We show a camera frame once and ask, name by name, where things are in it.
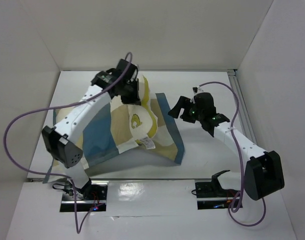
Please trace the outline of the cream pillow with yellow edge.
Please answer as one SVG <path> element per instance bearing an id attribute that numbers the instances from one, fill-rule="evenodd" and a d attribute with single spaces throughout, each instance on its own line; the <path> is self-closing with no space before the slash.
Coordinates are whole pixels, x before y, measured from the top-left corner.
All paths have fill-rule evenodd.
<path id="1" fill-rule="evenodd" d="M 147 78 L 140 74 L 138 80 L 138 94 L 140 105 L 128 105 L 129 129 L 136 143 L 142 139 L 152 139 L 158 130 L 158 117 L 151 109 L 150 88 Z"/>

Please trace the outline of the blue beige patchwork pillowcase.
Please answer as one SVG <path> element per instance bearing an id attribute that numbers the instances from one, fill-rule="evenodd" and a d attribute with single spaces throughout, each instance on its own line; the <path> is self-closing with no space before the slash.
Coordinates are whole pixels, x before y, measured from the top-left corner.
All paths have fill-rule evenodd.
<path id="1" fill-rule="evenodd" d="M 83 151 L 81 164 L 86 173 L 96 175 L 98 167 L 121 156 L 127 165 L 182 164 L 185 147 L 175 120 L 168 115 L 170 106 L 164 93 L 150 93 L 150 106 L 157 116 L 157 133 L 137 143 L 130 131 L 128 105 L 116 97 L 90 121 L 77 141 Z"/>

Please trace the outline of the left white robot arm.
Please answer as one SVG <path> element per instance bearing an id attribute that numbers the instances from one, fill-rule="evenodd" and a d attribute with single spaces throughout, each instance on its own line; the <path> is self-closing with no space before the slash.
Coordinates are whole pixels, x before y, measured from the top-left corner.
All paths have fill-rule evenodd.
<path id="1" fill-rule="evenodd" d="M 81 164 L 83 150 L 77 145 L 78 139 L 114 97 L 121 97 L 126 104 L 140 103 L 138 72 L 138 67 L 133 64 L 98 72 L 83 98 L 71 106 L 72 110 L 54 126 L 46 125 L 42 129 L 47 152 L 66 168 L 73 193 L 81 200 L 91 195 L 92 182 Z"/>

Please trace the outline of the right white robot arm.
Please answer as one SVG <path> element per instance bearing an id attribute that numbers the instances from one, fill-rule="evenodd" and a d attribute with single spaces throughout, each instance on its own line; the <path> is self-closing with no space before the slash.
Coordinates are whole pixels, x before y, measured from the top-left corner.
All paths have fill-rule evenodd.
<path id="1" fill-rule="evenodd" d="M 200 122 L 203 130 L 242 157 L 243 179 L 239 173 L 232 172 L 229 176 L 237 187 L 239 181 L 243 182 L 243 189 L 252 200 L 257 201 L 285 187 L 280 155 L 257 146 L 233 127 L 225 115 L 217 112 L 210 93 L 198 93 L 192 99 L 181 96 L 168 115 L 188 123 Z"/>

